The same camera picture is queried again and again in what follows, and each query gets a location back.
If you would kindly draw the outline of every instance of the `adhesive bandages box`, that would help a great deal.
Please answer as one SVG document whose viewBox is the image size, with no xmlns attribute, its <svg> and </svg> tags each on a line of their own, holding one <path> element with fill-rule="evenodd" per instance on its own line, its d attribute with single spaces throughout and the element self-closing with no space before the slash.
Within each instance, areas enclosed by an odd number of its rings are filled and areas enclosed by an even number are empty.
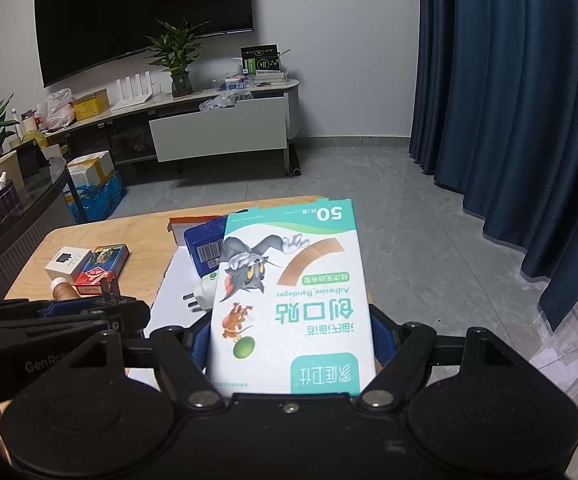
<svg viewBox="0 0 578 480">
<path fill-rule="evenodd" d="M 224 396 L 356 396 L 374 378 L 350 200 L 229 215 L 210 352 L 208 376 Z"/>
</svg>

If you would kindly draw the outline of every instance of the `number 50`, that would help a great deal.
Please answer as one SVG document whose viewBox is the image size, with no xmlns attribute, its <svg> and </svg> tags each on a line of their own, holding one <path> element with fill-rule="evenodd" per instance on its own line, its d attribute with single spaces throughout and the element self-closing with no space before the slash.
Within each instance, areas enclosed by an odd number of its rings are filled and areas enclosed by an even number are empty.
<svg viewBox="0 0 578 480">
<path fill-rule="evenodd" d="M 329 217 L 332 220 L 341 220 L 342 219 L 342 208 L 339 206 L 332 207 L 331 211 L 326 207 L 322 207 L 318 209 L 318 220 L 326 221 L 329 220 Z"/>
</svg>

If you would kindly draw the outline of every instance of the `television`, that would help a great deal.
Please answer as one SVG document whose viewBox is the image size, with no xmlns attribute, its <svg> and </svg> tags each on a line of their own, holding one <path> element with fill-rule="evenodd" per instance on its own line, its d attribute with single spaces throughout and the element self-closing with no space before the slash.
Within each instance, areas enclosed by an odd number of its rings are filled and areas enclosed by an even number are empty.
<svg viewBox="0 0 578 480">
<path fill-rule="evenodd" d="M 35 30 L 44 85 L 149 45 L 146 36 L 204 23 L 201 36 L 253 30 L 251 0 L 35 0 Z"/>
</svg>

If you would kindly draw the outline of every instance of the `plastic bag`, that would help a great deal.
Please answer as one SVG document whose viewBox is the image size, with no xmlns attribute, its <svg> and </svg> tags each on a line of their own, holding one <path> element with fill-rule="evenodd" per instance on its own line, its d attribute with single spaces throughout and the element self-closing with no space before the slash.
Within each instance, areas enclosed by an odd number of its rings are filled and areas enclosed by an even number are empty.
<svg viewBox="0 0 578 480">
<path fill-rule="evenodd" d="M 102 187 L 78 186 L 76 191 L 80 196 L 82 207 L 85 209 L 86 216 L 90 222 L 99 222 L 109 218 L 109 215 L 115 211 L 115 208 L 118 207 L 118 204 L 126 194 L 126 188 L 117 171 L 114 171 L 114 174 Z M 69 202 L 69 208 L 73 213 L 73 218 L 76 219 L 77 223 L 82 224 L 82 218 L 80 218 L 76 203 L 69 200 L 71 193 L 66 192 L 65 195 Z"/>
<path fill-rule="evenodd" d="M 213 99 L 203 102 L 200 105 L 200 111 L 217 110 L 218 108 L 231 108 L 235 106 L 238 101 L 245 99 L 254 99 L 250 90 L 229 90 L 228 92 L 220 92 Z"/>
<path fill-rule="evenodd" d="M 37 106 L 37 114 L 44 127 L 51 131 L 69 126 L 76 120 L 73 111 L 73 94 L 71 88 L 63 88 L 50 94 L 48 99 Z"/>
</svg>

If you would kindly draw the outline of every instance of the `white wall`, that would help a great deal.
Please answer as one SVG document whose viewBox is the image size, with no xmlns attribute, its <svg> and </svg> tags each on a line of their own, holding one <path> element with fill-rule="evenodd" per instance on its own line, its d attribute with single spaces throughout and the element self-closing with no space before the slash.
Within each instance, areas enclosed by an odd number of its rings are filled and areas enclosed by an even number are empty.
<svg viewBox="0 0 578 480">
<path fill-rule="evenodd" d="M 277 43 L 291 49 L 282 62 L 301 82 L 304 134 L 409 136 L 418 19 L 419 0 L 254 0 L 256 31 L 207 38 L 201 59 L 190 67 L 192 82 L 195 89 L 206 88 L 221 72 L 235 69 L 238 62 L 230 58 L 241 46 Z M 139 54 L 44 89 L 34 0 L 0 0 L 0 99 L 14 93 L 18 111 L 66 86 L 77 96 L 107 88 L 115 102 L 115 79 L 148 69 Z M 154 80 L 170 91 L 166 73 Z"/>
</svg>

